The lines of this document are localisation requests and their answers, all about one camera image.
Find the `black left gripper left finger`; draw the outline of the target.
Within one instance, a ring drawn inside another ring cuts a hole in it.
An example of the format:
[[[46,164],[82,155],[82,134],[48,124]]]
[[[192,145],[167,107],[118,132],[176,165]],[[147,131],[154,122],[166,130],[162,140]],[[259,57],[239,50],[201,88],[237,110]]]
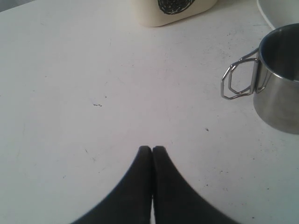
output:
[[[152,151],[139,147],[115,188],[75,224],[149,224],[152,203]]]

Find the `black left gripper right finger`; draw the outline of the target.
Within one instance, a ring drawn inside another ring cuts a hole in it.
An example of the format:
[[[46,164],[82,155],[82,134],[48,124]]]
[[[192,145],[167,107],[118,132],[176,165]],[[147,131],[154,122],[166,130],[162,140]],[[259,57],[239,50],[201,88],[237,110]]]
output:
[[[165,147],[152,150],[153,203],[157,224],[236,224],[202,198],[182,177]]]

